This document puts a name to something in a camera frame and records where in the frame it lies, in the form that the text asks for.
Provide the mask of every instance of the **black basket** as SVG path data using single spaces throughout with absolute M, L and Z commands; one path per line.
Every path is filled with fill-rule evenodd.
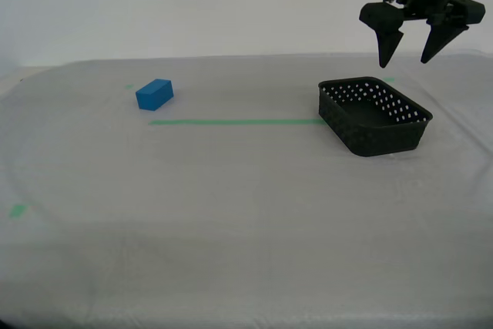
M 320 116 L 358 156 L 413 150 L 431 113 L 373 77 L 321 82 Z

